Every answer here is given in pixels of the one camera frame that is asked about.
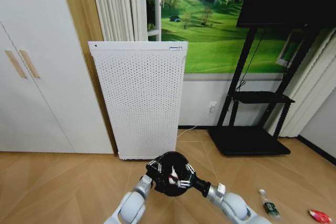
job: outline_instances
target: plastic bottle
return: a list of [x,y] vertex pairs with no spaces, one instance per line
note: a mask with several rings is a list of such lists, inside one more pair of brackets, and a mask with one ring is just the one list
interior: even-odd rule
[[273,202],[271,202],[267,197],[266,197],[266,191],[263,189],[259,190],[261,194],[261,199],[262,203],[264,205],[264,209],[266,213],[270,216],[272,216],[274,219],[279,220],[280,219],[280,214],[278,210],[276,209],[275,205]]

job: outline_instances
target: white wardrobe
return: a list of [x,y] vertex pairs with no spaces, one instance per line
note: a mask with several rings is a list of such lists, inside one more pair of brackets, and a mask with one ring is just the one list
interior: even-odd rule
[[66,0],[0,0],[0,151],[112,153]]

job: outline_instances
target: wooden wall panel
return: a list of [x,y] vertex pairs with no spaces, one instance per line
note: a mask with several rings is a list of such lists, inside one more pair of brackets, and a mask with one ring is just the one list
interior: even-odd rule
[[100,110],[109,134],[113,152],[118,153],[117,145],[114,140],[113,131],[109,116],[107,113],[104,97],[100,88],[95,63],[90,54],[88,41],[103,41],[103,35],[100,28],[99,17],[95,0],[67,0],[72,14],[73,22],[78,34],[80,45],[82,47],[85,62],[87,64],[90,78],[97,96]]

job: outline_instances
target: curtain fold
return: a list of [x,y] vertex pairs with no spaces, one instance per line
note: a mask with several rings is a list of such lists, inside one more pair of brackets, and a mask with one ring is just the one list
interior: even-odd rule
[[104,41],[148,41],[146,0],[96,0]]
[[[322,31],[300,66],[285,94],[293,99],[280,132],[283,137],[298,136],[336,87],[336,32]],[[273,133],[280,113],[268,127]]]

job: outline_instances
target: white radiator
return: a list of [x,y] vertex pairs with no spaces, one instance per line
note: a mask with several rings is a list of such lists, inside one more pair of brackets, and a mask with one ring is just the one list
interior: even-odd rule
[[89,42],[119,157],[153,159],[176,146],[188,42]]

